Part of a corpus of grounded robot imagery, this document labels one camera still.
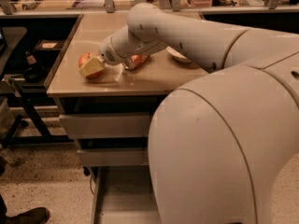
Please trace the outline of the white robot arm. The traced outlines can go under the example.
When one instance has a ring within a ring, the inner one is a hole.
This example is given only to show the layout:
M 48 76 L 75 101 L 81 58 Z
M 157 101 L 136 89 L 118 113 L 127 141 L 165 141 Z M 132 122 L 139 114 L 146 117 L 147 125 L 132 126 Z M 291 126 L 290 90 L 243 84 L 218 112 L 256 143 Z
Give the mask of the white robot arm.
M 271 224 L 274 182 L 299 148 L 299 36 L 184 18 L 142 3 L 80 65 L 172 48 L 205 75 L 172 91 L 149 128 L 163 224 Z

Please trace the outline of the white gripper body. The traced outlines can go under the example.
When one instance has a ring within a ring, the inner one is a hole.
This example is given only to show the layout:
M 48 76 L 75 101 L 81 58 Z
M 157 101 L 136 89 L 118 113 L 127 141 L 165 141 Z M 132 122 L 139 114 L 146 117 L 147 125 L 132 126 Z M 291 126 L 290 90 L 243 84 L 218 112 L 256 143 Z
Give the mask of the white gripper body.
M 105 63 L 117 65 L 124 61 L 122 54 L 124 48 L 125 43 L 123 38 L 117 35 L 109 35 L 100 43 L 99 53 Z

